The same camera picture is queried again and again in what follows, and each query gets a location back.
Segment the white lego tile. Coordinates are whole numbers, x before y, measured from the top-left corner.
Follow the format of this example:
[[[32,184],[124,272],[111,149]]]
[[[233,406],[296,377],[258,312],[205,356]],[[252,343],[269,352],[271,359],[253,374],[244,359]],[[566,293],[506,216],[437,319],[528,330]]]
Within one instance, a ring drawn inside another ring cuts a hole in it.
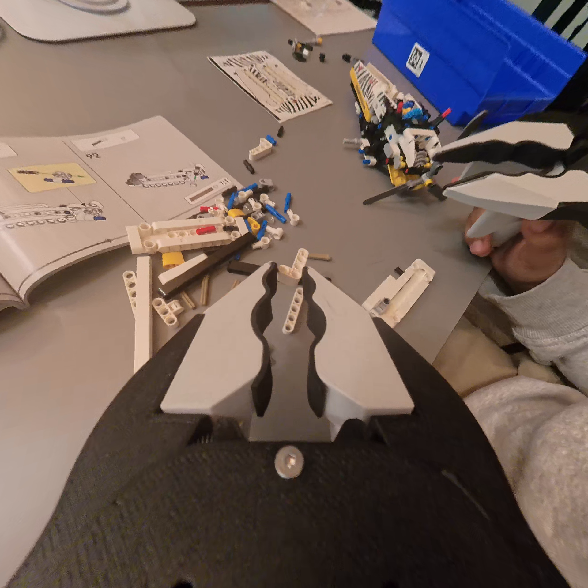
[[[158,281],[161,285],[165,285],[166,283],[176,279],[184,275],[188,270],[195,268],[198,264],[202,263],[203,261],[208,259],[207,254],[198,254],[193,258],[181,263],[180,265],[168,269],[158,275]]]

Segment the pile of small lego pieces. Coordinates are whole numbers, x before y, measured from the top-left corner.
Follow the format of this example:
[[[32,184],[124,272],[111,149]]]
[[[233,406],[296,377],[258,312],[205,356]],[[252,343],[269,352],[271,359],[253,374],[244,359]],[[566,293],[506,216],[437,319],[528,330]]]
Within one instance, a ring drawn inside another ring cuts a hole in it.
[[[223,178],[190,193],[185,200],[195,205],[192,218],[221,217],[225,229],[236,229],[238,222],[244,221],[245,231],[253,232],[258,240],[281,240],[286,225],[298,226],[302,221],[291,208],[291,193],[280,206],[271,195],[275,190],[275,183],[268,178],[240,189]]]

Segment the white angled lego beam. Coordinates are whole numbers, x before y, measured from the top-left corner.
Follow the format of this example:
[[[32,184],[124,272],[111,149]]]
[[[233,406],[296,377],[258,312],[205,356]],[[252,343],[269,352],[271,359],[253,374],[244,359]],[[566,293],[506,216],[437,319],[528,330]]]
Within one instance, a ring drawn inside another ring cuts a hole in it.
[[[298,286],[302,279],[303,270],[306,267],[308,256],[308,250],[300,248],[291,266],[279,265],[277,267],[277,281],[288,286]]]

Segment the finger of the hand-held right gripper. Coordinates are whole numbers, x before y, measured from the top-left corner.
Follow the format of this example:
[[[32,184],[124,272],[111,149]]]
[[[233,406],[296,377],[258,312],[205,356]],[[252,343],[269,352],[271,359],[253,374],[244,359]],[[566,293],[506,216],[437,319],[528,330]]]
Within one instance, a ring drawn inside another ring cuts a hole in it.
[[[573,165],[574,139],[564,122],[508,122],[449,143],[432,159],[456,164],[513,162],[533,169]]]
[[[488,173],[444,188],[447,198],[527,220],[537,220],[563,203],[580,202],[580,171],[558,176]]]

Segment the white lego panel assembly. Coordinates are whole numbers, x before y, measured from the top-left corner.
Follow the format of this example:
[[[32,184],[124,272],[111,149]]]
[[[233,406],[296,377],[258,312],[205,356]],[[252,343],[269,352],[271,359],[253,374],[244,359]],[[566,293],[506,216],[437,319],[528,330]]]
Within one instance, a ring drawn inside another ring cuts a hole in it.
[[[221,216],[130,225],[126,233],[133,254],[156,254],[224,246],[250,230],[242,219]]]

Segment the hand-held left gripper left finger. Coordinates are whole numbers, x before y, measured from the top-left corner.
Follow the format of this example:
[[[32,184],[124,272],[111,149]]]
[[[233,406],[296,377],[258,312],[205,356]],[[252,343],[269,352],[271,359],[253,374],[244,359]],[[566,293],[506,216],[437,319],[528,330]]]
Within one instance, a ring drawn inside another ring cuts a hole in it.
[[[263,334],[273,320],[276,288],[277,265],[265,263],[204,313],[161,411],[228,418],[265,414],[273,381]]]

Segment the white paper sheet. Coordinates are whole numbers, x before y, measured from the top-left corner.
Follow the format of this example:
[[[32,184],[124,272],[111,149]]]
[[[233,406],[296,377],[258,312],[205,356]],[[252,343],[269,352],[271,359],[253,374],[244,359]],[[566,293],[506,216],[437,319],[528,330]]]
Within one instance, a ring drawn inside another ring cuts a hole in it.
[[[318,36],[374,30],[377,19],[350,1],[271,1]]]

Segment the small white angled lego piece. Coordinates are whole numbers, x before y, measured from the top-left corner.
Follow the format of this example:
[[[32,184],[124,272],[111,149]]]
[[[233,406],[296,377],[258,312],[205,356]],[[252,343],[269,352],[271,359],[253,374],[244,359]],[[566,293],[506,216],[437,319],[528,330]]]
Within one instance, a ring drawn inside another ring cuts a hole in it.
[[[254,162],[270,155],[276,144],[275,138],[271,135],[260,137],[259,144],[249,150],[248,160]]]

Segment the white monitor stand base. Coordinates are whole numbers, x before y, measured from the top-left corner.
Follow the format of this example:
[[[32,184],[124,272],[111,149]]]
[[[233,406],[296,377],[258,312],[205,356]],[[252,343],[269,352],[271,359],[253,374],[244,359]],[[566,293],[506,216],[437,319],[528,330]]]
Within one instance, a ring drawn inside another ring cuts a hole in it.
[[[1,1],[1,20],[40,42],[89,40],[194,26],[178,1]]]

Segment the partly built lego vehicle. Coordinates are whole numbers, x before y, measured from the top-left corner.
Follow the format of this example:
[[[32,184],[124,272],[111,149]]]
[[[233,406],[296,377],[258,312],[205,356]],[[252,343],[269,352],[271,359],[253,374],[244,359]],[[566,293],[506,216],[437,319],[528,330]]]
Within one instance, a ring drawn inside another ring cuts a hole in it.
[[[362,165],[383,173],[391,182],[389,190],[363,204],[391,196],[413,196],[423,189],[445,201],[443,188],[435,179],[443,165],[432,156],[442,147],[439,126],[452,109],[432,118],[411,94],[400,92],[373,64],[354,56],[349,64],[360,136],[344,139],[343,144],[356,146]]]

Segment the open lego instruction booklet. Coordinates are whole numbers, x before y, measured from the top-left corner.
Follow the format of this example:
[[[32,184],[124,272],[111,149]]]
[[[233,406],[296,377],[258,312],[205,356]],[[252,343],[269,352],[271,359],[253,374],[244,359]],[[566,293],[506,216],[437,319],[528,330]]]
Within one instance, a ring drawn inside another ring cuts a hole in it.
[[[184,219],[242,183],[161,116],[97,134],[1,138],[1,310],[126,227]]]

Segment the black white striped sheet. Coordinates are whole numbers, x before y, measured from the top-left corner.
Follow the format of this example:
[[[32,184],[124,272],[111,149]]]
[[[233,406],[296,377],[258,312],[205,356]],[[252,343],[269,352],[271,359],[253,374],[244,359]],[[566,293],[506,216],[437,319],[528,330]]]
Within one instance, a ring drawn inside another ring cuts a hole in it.
[[[587,46],[587,1],[540,1],[531,14],[562,38]]]

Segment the long black lego beam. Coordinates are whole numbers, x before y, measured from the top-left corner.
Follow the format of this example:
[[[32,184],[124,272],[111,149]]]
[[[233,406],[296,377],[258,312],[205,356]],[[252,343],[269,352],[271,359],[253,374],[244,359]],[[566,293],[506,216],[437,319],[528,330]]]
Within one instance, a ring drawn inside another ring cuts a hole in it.
[[[253,246],[256,241],[256,235],[253,233],[247,233],[246,235],[240,236],[238,239],[232,241],[230,244],[222,246],[220,249],[211,253],[207,260],[195,266],[195,268],[188,270],[184,275],[160,286],[158,289],[160,296],[165,300],[173,298],[187,286],[200,280],[204,275],[209,274],[211,270],[230,261],[236,254],[244,249]]]

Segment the long white lego beam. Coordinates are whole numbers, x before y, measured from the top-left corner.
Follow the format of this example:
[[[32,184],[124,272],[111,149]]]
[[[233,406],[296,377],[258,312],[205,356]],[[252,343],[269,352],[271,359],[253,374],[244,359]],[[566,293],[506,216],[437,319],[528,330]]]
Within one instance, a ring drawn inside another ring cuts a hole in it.
[[[136,260],[134,373],[152,356],[152,262],[150,255]]]

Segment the short white holed lego beam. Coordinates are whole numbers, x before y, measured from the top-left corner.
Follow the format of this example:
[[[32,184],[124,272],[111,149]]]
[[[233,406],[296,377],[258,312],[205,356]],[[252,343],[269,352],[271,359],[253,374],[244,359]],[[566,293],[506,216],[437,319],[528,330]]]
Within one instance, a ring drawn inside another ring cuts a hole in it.
[[[292,334],[296,329],[296,325],[298,323],[298,318],[300,315],[300,311],[304,302],[304,295],[303,295],[303,287],[298,286],[295,289],[293,294],[292,301],[290,302],[290,306],[288,312],[286,314],[286,318],[282,327],[283,334]]]

